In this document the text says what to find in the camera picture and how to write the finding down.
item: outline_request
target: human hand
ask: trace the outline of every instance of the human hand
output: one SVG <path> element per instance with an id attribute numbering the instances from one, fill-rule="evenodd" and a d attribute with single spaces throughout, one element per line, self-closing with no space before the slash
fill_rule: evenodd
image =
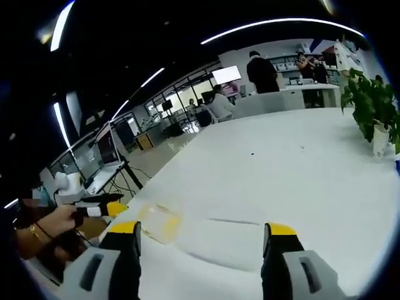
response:
<path id="1" fill-rule="evenodd" d="M 75 220 L 72 217 L 74 212 L 76 212 L 75 206 L 60 205 L 55 211 L 40 219 L 37 223 L 52 238 L 55 238 L 75 227 Z"/>

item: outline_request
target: gold bracelet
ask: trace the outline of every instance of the gold bracelet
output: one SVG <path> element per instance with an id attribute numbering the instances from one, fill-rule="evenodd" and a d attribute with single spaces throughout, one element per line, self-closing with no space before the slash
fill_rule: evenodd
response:
<path id="1" fill-rule="evenodd" d="M 37 238 L 39 241 L 41 241 L 42 243 L 44 243 L 44 241 L 40 238 L 40 236 L 39 236 L 38 233 L 36 232 L 35 225 L 32 224 L 32 225 L 30 225 L 29 228 L 30 228 L 30 230 L 31 230 L 31 233 L 32 233 L 34 236 L 36 236 L 36 238 Z"/>

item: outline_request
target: floor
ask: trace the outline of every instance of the floor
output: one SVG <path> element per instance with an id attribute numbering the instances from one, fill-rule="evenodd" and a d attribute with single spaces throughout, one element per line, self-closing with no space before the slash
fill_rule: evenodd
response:
<path id="1" fill-rule="evenodd" d="M 134 174 L 144 185 L 149 181 L 151 177 L 156 175 L 183 147 L 194 139 L 197 135 L 198 130 L 187 130 L 186 133 L 178 137 L 170 137 L 165 140 L 162 144 L 154 147 L 147 151 L 137 149 L 127 156 L 129 165 L 133 170 Z M 121 203 L 127 204 L 139 191 L 133 180 L 126 174 L 119 173 L 115 179 L 115 185 L 111 183 L 105 188 L 106 192 L 110 193 L 121 193 L 124 197 L 121 199 Z"/>

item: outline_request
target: person in black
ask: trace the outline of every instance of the person in black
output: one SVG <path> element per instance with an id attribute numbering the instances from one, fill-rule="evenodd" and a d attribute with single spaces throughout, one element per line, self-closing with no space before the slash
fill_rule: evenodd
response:
<path id="1" fill-rule="evenodd" d="M 278 74 L 268 59 L 260 57 L 257 51 L 251 51 L 250 62 L 247 64 L 247 76 L 254 83 L 258 94 L 279 92 L 276 82 Z"/>
<path id="2" fill-rule="evenodd" d="M 328 72 L 325 66 L 316 58 L 314 59 L 314 77 L 317 83 L 328 83 Z"/>

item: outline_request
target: wrist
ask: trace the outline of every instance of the wrist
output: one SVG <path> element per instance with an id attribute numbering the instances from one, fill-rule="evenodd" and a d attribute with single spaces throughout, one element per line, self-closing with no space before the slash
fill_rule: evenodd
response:
<path id="1" fill-rule="evenodd" d="M 51 222 L 51 218 L 48 216 L 40 219 L 36 224 L 38 225 L 37 228 L 43 232 L 43 234 L 46 236 L 48 235 L 53 239 L 63 233 L 57 224 Z"/>

